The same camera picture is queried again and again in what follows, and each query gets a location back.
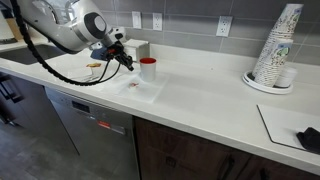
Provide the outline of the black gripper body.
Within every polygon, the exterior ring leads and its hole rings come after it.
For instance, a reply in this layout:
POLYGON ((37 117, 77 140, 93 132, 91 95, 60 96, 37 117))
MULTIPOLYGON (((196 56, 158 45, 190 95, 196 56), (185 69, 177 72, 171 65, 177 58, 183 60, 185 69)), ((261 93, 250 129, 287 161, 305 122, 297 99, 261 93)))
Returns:
POLYGON ((131 66, 131 58, 124 52, 124 46, 120 41, 116 41, 109 47, 102 46, 99 49, 94 49, 90 57, 97 60, 116 59, 121 65, 131 66))

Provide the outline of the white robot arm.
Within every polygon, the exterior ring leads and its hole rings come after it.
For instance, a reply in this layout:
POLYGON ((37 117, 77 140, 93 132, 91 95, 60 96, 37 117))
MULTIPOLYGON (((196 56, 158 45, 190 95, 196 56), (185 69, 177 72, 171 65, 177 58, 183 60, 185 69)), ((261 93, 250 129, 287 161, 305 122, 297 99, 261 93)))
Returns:
POLYGON ((133 71, 132 58, 120 42, 112 40, 113 29, 92 0, 11 0, 16 18, 22 19, 57 47, 69 54, 100 43, 104 56, 133 71))

